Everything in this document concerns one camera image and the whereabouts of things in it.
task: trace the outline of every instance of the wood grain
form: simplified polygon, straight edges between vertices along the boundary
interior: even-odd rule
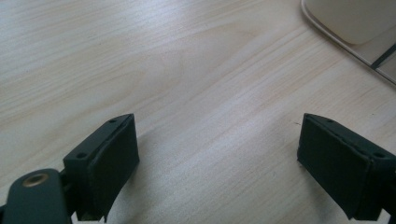
[[[141,163],[108,223],[355,223],[296,161],[303,114],[396,153],[396,90],[299,4],[1,2],[0,203],[134,113]]]

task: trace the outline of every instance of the light wood surface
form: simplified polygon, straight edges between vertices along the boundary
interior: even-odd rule
[[[0,2],[0,204],[134,113],[141,162],[110,224],[364,223],[296,161],[305,112],[396,153],[395,87],[298,0]]]

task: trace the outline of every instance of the wooden table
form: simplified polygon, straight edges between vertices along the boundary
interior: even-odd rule
[[[396,90],[299,5],[1,2],[0,204],[134,113],[141,162],[108,223],[355,223],[296,160],[303,114],[396,153]]]

